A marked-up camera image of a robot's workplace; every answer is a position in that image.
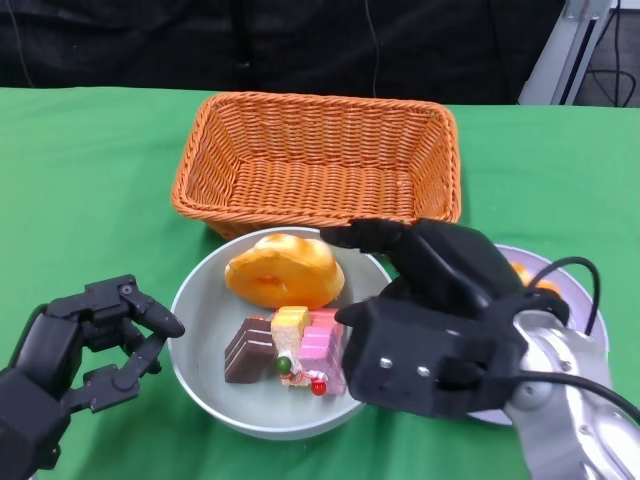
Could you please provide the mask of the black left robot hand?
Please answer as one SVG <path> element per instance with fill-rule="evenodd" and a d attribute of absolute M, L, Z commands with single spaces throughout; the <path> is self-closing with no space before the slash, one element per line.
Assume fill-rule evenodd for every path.
<path fill-rule="evenodd" d="M 136 398 L 139 379 L 161 371 L 158 356 L 166 340 L 184 333 L 170 310 L 141 292 L 133 275 L 124 275 L 88 284 L 79 294 L 38 307 L 10 365 L 65 412 L 97 413 Z M 101 352 L 114 347 L 127 355 L 124 366 L 90 371 L 82 387 L 71 387 L 85 348 Z"/>

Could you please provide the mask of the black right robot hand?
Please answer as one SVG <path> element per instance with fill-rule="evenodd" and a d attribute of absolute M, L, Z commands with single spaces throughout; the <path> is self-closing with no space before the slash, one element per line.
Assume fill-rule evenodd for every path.
<path fill-rule="evenodd" d="M 354 219 L 324 227 L 320 236 L 337 247 L 385 255 L 398 276 L 382 297 L 474 317 L 524 288 L 491 240 L 470 227 L 427 219 L 413 225 Z"/>

